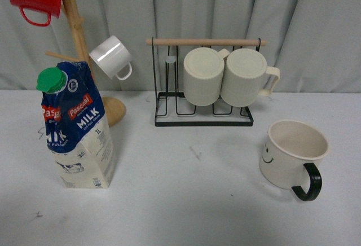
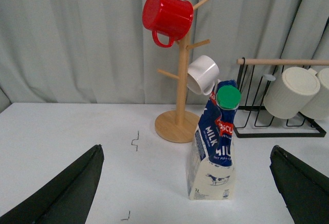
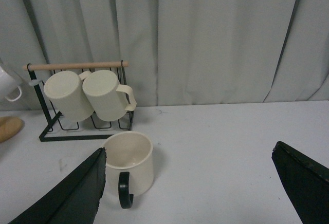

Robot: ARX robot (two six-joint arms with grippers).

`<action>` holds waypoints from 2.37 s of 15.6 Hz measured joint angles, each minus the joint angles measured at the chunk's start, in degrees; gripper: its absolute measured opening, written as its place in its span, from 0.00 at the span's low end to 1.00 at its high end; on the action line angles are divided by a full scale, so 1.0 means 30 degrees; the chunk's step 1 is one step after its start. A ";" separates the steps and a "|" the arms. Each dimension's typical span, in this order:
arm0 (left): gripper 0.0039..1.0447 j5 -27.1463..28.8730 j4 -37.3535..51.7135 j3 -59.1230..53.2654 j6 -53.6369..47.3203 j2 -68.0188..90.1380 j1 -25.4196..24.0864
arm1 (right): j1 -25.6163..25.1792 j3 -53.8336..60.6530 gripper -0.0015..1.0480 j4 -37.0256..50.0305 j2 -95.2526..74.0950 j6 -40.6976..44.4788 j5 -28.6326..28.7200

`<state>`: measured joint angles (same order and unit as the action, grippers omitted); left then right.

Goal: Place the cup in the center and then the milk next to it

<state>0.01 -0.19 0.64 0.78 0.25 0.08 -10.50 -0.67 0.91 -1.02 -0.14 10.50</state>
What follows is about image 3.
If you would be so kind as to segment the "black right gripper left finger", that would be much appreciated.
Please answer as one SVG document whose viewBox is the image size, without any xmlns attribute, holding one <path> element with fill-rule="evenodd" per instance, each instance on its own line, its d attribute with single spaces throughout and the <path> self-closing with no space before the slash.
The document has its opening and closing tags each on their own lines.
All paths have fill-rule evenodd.
<svg viewBox="0 0 329 224">
<path fill-rule="evenodd" d="M 105 161 L 105 149 L 97 149 L 11 223 L 93 223 L 105 187 Z"/>
</svg>

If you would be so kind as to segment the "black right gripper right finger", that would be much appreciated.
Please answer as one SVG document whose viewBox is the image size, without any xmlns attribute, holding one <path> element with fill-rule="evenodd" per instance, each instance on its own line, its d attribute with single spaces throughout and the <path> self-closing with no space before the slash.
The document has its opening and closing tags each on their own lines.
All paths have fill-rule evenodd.
<svg viewBox="0 0 329 224">
<path fill-rule="evenodd" d="M 328 223 L 328 168 L 282 141 L 271 158 L 302 223 Z"/>
</svg>

